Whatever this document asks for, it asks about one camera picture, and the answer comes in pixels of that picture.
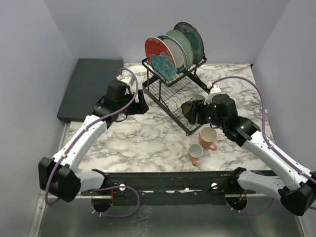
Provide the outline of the blue glazed floral plate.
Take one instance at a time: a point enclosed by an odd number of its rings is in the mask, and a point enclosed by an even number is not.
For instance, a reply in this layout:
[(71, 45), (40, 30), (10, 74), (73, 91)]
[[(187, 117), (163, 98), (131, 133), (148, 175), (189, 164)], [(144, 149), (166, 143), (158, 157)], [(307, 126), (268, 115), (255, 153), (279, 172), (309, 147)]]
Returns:
[(187, 22), (179, 22), (173, 29), (181, 32), (188, 39), (193, 50), (193, 64), (199, 64), (204, 56), (204, 44), (197, 29)]

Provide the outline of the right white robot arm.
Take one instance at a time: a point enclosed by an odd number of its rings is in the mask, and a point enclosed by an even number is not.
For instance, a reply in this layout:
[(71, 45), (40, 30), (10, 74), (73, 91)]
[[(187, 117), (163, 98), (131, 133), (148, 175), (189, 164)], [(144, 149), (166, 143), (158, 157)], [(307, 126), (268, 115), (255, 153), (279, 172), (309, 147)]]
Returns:
[(229, 140), (253, 153), (277, 175), (276, 178), (260, 176), (238, 168), (227, 181), (230, 192), (237, 194), (244, 189), (265, 194), (297, 216), (304, 215), (314, 203), (316, 173), (271, 142), (252, 120), (239, 116), (229, 95), (217, 94), (209, 104), (204, 100), (187, 101), (181, 110), (190, 124), (208, 123), (222, 129)]

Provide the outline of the white bowl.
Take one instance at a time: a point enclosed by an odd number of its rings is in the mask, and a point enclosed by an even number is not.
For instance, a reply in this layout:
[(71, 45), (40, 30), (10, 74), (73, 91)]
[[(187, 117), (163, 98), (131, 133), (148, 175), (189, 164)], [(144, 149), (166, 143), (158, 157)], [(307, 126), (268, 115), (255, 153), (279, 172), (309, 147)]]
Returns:
[(195, 100), (205, 100), (207, 97), (208, 97), (208, 93), (205, 91), (202, 91), (202, 92), (196, 94), (194, 99)]

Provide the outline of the printed salmon coffee mug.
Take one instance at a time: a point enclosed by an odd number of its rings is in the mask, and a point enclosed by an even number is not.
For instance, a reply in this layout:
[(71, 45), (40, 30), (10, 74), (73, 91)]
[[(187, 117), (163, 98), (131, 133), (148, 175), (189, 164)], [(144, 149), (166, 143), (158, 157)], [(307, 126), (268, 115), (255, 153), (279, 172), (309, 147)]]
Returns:
[(191, 144), (188, 148), (188, 155), (193, 166), (196, 166), (197, 159), (203, 154), (203, 147), (200, 144)]

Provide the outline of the orange plate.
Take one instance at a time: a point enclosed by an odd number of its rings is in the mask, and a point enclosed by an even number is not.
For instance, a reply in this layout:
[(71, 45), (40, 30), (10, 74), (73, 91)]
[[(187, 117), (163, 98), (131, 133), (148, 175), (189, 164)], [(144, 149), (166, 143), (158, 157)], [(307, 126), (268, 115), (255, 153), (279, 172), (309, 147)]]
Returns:
[(184, 49), (187, 58), (186, 70), (188, 70), (192, 66), (194, 60), (194, 54), (189, 40), (178, 30), (170, 30), (166, 33), (166, 35), (178, 41)]

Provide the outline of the dark bowl beige inside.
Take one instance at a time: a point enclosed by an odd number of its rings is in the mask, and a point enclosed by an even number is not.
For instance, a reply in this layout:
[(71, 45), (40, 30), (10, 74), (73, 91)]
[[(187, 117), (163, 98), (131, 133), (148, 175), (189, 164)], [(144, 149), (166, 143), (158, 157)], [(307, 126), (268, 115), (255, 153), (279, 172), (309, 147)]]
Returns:
[(181, 110), (184, 115), (192, 115), (197, 112), (198, 100), (190, 100), (181, 105)]

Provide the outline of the red plate teal flower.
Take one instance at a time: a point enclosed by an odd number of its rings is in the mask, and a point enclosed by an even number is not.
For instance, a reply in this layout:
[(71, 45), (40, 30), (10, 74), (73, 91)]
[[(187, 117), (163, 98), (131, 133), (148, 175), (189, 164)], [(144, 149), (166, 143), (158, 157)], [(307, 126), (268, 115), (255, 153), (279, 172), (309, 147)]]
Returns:
[(176, 76), (176, 64), (168, 46), (157, 37), (145, 41), (145, 54), (153, 70), (163, 79), (172, 80)]

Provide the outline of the plain pink mug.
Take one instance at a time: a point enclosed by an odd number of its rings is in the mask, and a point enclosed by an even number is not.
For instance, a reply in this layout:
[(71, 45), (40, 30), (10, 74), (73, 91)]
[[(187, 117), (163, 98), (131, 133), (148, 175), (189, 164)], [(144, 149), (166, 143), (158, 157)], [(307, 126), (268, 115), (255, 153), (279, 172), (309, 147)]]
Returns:
[(204, 127), (199, 132), (198, 142), (203, 148), (207, 148), (212, 151), (217, 150), (217, 145), (215, 144), (216, 139), (217, 132), (211, 127)]

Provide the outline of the teal patterned bottom plate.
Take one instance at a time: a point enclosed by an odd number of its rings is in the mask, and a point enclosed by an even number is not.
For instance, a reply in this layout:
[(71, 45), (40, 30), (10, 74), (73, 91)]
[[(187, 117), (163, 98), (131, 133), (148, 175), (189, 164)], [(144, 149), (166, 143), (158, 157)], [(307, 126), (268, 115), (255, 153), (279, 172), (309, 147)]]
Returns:
[(187, 66), (187, 56), (179, 37), (173, 35), (159, 35), (158, 38), (163, 41), (172, 53), (177, 73), (182, 73)]

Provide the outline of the black wire dish rack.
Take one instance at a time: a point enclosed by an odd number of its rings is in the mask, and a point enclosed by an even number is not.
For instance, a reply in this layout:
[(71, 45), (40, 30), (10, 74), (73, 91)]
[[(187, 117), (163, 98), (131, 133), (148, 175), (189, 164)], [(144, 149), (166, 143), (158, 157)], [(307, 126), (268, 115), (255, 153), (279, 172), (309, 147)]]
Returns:
[(206, 61), (207, 58), (204, 55), (198, 64), (193, 64), (187, 71), (177, 74), (171, 81), (160, 77), (147, 58), (141, 61), (147, 70), (147, 79), (142, 83), (144, 93), (163, 109), (187, 136), (195, 133), (201, 126), (189, 124), (182, 113), (181, 106), (183, 103), (193, 100), (199, 92), (209, 92), (207, 85), (197, 75), (198, 68)]

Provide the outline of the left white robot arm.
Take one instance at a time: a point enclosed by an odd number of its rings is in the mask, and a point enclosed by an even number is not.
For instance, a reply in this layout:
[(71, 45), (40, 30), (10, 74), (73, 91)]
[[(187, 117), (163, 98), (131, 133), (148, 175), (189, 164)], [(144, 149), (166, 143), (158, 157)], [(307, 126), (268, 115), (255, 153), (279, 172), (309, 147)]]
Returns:
[(82, 174), (77, 168), (94, 142), (116, 122), (120, 114), (142, 115), (148, 111), (143, 91), (136, 77), (118, 77), (110, 82), (104, 95), (88, 111), (79, 130), (69, 142), (51, 158), (38, 164), (39, 185), (45, 192), (65, 202), (78, 193), (94, 190), (99, 195), (109, 191), (107, 174), (93, 170)]

